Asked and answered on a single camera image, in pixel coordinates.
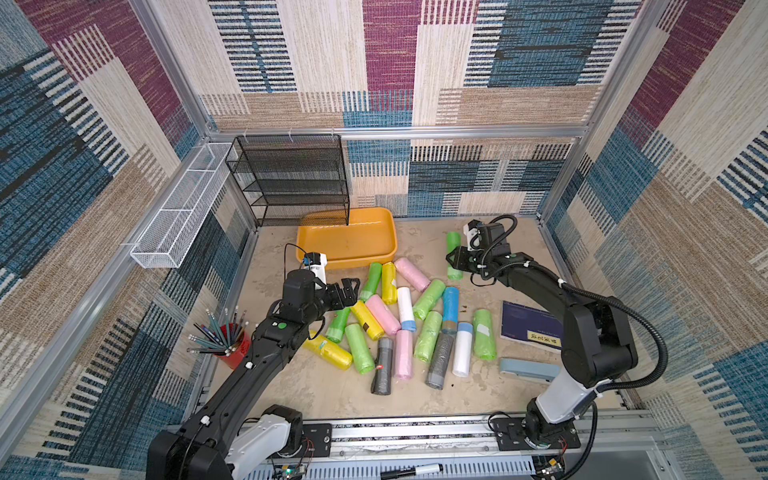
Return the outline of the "thin dark green roll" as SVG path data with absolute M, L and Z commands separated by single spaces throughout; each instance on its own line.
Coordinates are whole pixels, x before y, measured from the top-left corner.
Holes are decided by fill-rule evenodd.
M 446 255 L 450 255 L 456 248 L 462 244 L 462 235 L 458 232 L 448 232 L 446 234 Z M 463 278 L 463 272 L 455 269 L 451 263 L 448 263 L 447 277 L 452 281 L 458 281 Z

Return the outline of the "large yellow bag roll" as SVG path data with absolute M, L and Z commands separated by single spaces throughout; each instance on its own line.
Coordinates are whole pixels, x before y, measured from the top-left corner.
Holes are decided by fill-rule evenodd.
M 323 335 L 307 339 L 302 347 L 340 370 L 348 370 L 353 363 L 353 357 L 348 351 Z

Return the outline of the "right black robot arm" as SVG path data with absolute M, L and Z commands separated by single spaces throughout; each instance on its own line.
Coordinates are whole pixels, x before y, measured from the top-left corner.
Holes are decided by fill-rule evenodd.
M 525 440 L 533 448 L 557 443 L 599 394 L 651 385 L 668 367 L 668 347 L 650 321 L 615 297 L 566 282 L 526 254 L 488 259 L 461 246 L 449 252 L 446 260 L 457 270 L 496 280 L 525 294 L 562 325 L 561 370 L 545 392 L 529 402 L 524 418 Z M 630 319 L 652 337 L 657 361 L 642 378 L 621 382 L 619 378 L 639 361 Z

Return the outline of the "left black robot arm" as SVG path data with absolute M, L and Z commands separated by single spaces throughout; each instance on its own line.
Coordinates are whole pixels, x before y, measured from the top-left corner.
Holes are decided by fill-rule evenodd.
M 290 271 L 282 298 L 255 327 L 244 359 L 223 385 L 177 431 L 162 431 L 147 455 L 148 479 L 243 479 L 301 434 L 293 421 L 264 414 L 245 433 L 240 429 L 269 383 L 310 338 L 309 327 L 329 311 L 353 306 L 360 280 L 326 284 L 308 269 Z

